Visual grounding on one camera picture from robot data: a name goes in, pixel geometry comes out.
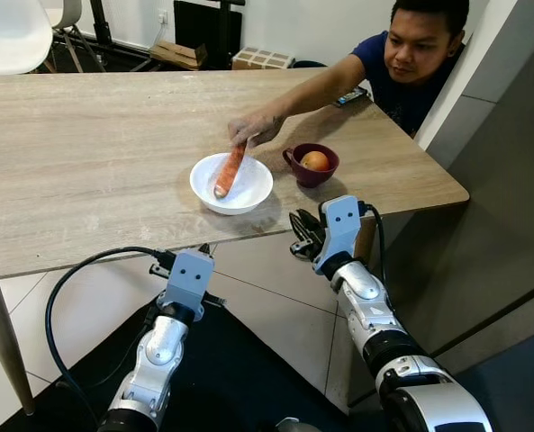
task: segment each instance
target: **wall outlet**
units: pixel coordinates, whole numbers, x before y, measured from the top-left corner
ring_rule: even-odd
[[[168,11],[166,9],[158,9],[158,23],[168,24]]]

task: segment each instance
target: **man's hair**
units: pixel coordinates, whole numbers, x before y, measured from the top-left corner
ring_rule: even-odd
[[[427,14],[445,14],[448,31],[454,38],[465,28],[469,0],[396,0],[391,14],[391,23],[399,9]]]

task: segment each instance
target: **man's arm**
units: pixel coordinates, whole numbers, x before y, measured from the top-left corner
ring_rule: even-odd
[[[232,144],[248,142],[250,147],[255,147],[269,142],[278,135],[288,117],[333,103],[355,88],[365,76],[365,67],[360,59],[349,55],[258,111],[231,121],[229,133]]]

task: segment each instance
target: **cardboard box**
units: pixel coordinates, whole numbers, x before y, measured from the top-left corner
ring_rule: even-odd
[[[204,44],[197,49],[190,49],[165,40],[160,40],[151,47],[149,54],[152,59],[166,61],[188,70],[199,70],[208,58]]]
[[[232,58],[232,70],[242,69],[287,69],[294,58],[278,52],[256,48],[244,48]]]

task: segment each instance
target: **white chair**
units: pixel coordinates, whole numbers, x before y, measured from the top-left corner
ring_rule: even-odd
[[[50,25],[55,31],[62,35],[70,52],[70,57],[75,62],[75,67],[78,72],[84,72],[80,61],[78,60],[75,48],[72,45],[72,40],[68,37],[69,32],[74,32],[75,35],[83,42],[86,51],[96,63],[101,72],[104,70],[103,64],[98,60],[95,52],[92,50],[83,34],[77,27],[77,23],[83,13],[83,5],[81,0],[41,0],[45,6],[47,15],[49,16]]]
[[[0,0],[0,75],[30,72],[49,55],[52,29],[39,0]]]

